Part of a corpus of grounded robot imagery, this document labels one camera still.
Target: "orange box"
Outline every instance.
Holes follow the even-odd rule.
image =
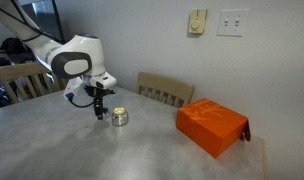
[[[214,158],[243,132],[248,141],[251,138],[247,117],[205,98],[181,107],[176,127]]]

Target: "chair back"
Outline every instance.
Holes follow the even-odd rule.
[[[194,85],[176,79],[139,72],[136,93],[179,108],[191,102],[194,89]]]
[[[66,81],[38,62],[0,67],[0,82],[13,103],[63,90]]]

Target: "table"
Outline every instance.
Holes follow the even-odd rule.
[[[238,141],[217,159],[176,129],[177,109],[125,89],[104,105],[129,123],[97,120],[56,92],[0,108],[0,179],[264,179],[264,142]],[[81,93],[78,104],[92,99]]]

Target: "gray table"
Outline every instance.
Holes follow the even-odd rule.
[[[177,109],[115,87],[104,98],[129,123],[98,121],[53,93],[0,109],[0,179],[264,179],[264,143],[238,141],[217,159],[175,128]],[[92,99],[81,93],[76,103]]]

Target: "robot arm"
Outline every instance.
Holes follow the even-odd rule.
[[[102,44],[97,37],[76,35],[62,45],[42,32],[17,0],[0,0],[0,23],[30,47],[43,66],[61,78],[71,79],[65,95],[74,96],[82,84],[100,89],[116,84],[105,70]]]

